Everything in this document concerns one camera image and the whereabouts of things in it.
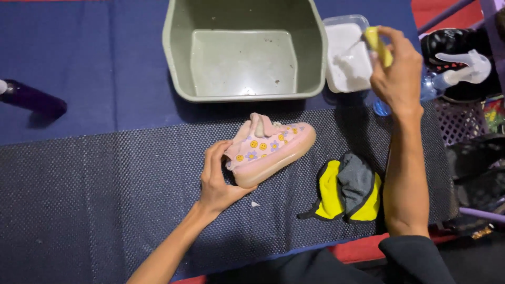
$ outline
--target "yellow brush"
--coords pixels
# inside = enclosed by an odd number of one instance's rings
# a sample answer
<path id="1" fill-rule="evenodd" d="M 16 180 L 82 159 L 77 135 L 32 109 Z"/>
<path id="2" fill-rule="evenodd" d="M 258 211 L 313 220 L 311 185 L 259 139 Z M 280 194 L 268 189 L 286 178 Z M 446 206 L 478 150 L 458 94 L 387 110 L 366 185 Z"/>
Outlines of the yellow brush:
<path id="1" fill-rule="evenodd" d="M 389 67 L 393 63 L 393 55 L 387 49 L 386 44 L 380 39 L 377 27 L 368 27 L 363 33 L 371 50 L 377 52 L 382 66 Z"/>

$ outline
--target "hand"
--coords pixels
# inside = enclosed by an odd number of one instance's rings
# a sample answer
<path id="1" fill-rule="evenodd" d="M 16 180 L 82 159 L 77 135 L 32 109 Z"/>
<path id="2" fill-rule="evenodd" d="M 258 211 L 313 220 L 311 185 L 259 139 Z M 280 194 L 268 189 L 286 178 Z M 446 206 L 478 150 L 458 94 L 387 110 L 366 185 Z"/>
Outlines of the hand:
<path id="1" fill-rule="evenodd" d="M 391 39 L 388 48 L 393 54 L 393 64 L 383 68 L 375 54 L 374 70 L 370 77 L 372 89 L 391 107 L 397 119 L 420 119 L 423 115 L 419 102 L 423 57 L 401 31 L 379 26 L 378 32 Z"/>
<path id="2" fill-rule="evenodd" d="M 221 171 L 221 158 L 224 151 L 232 144 L 231 140 L 218 141 L 205 151 L 199 202 L 209 214 L 215 214 L 216 217 L 230 205 L 258 187 L 241 188 L 225 183 Z"/>

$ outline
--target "white powder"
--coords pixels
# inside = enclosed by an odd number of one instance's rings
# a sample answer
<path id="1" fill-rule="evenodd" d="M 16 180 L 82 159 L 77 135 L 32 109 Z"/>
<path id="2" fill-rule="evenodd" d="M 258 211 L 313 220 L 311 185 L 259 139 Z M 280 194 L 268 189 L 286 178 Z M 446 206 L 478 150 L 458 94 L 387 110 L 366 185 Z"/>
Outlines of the white powder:
<path id="1" fill-rule="evenodd" d="M 328 36 L 327 80 L 333 92 L 370 88 L 372 65 L 362 31 L 354 23 L 325 26 Z"/>

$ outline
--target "anti-slip mat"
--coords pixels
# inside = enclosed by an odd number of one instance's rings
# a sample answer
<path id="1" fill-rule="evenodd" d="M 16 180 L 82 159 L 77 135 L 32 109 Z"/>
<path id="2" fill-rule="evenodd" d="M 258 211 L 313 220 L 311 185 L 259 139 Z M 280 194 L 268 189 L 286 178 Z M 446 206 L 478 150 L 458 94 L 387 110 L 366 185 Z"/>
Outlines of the anti-slip mat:
<path id="1" fill-rule="evenodd" d="M 443 141 L 431 103 L 423 118 L 430 221 L 456 216 Z M 176 278 L 206 274 L 293 249 L 374 234 L 374 223 L 300 220 L 316 175 L 352 150 L 383 176 L 390 118 L 370 109 L 271 116 L 305 121 L 317 140 L 221 214 L 198 237 Z M 198 199 L 204 150 L 243 120 L 185 124 L 0 147 L 0 282 L 123 282 Z M 225 174 L 230 180 L 229 172 Z"/>

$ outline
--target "forearm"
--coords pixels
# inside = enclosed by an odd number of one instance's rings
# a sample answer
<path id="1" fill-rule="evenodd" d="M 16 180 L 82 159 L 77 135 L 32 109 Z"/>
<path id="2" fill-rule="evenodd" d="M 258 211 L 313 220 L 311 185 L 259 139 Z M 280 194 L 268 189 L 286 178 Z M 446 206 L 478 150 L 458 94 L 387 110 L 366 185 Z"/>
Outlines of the forearm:
<path id="1" fill-rule="evenodd" d="M 199 202 L 196 202 L 182 222 L 139 266 L 127 283 L 167 284 L 196 237 L 216 217 L 216 214 L 205 212 Z"/>
<path id="2" fill-rule="evenodd" d="M 428 236 L 429 194 L 420 116 L 395 118 L 383 197 L 391 235 Z"/>

